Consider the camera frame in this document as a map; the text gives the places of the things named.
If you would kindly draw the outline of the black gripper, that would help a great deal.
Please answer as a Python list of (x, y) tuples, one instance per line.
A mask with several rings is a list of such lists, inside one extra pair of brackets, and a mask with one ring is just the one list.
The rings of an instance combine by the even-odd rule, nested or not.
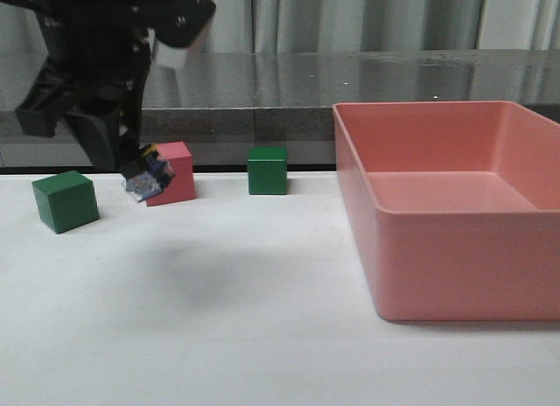
[(100, 170), (139, 158), (137, 129), (149, 70), (152, 0), (37, 0), (48, 56), (15, 109), (22, 131), (54, 137), (60, 118)]

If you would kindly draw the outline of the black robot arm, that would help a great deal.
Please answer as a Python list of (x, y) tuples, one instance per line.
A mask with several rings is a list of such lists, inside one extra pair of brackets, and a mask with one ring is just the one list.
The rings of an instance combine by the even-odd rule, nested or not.
[(148, 37), (189, 48), (210, 24), (212, 0), (1, 0), (35, 13), (47, 56), (15, 110), (28, 136), (66, 125), (98, 169), (130, 178), (150, 165), (140, 145)]

